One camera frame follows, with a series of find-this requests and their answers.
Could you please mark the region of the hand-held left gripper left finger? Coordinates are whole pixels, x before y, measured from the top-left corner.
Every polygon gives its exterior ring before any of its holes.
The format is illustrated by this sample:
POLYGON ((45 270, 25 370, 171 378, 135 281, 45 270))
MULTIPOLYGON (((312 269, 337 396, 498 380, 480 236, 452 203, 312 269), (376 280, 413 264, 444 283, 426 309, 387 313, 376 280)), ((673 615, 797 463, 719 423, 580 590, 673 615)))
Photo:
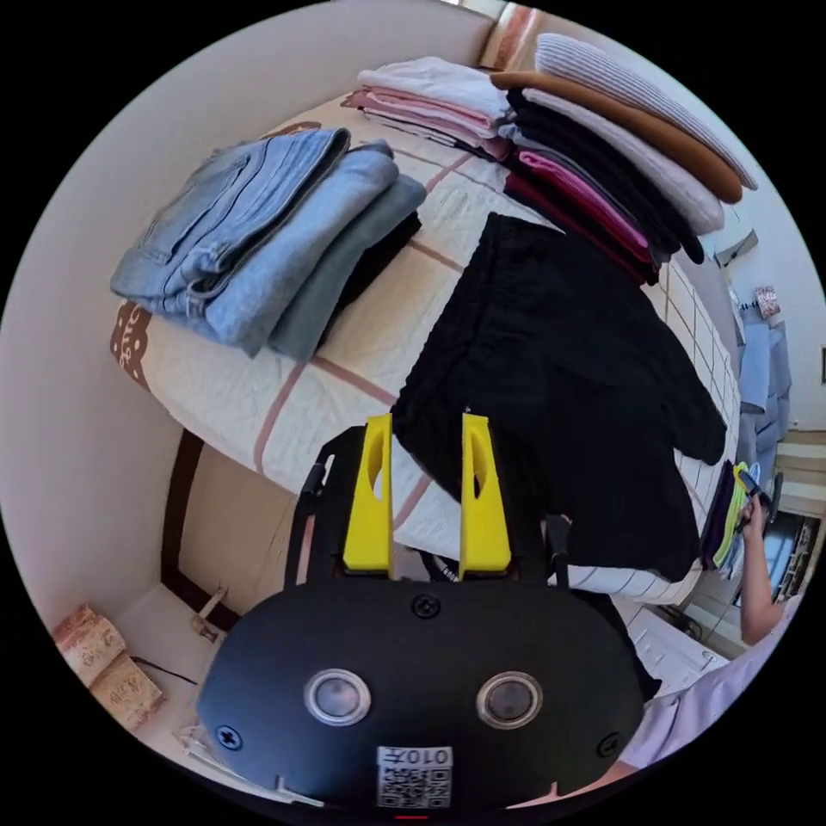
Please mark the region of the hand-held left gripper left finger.
POLYGON ((367 419, 342 561, 356 575, 388 575, 393 545, 391 415, 367 419))

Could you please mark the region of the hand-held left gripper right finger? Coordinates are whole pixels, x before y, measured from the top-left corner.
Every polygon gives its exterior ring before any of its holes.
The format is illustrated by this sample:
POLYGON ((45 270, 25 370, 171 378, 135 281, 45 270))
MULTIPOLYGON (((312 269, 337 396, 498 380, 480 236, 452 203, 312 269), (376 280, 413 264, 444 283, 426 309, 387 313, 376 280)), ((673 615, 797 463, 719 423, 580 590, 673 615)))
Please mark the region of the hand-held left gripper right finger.
POLYGON ((464 413, 459 574, 502 576, 511 562, 508 527, 489 421, 464 413))

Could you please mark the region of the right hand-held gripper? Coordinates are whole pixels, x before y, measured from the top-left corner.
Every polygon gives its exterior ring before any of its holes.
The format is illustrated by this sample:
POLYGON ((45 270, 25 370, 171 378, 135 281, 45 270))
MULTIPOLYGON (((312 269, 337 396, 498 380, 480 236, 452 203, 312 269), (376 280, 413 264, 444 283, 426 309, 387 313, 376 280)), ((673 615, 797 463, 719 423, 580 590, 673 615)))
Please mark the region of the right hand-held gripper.
POLYGON ((764 510, 769 511, 771 509, 772 498, 760 486, 758 480, 755 479, 755 477, 749 472, 749 468, 747 466, 736 467, 735 477, 738 484, 743 488, 743 491, 748 500, 757 497, 760 501, 761 507, 764 510))

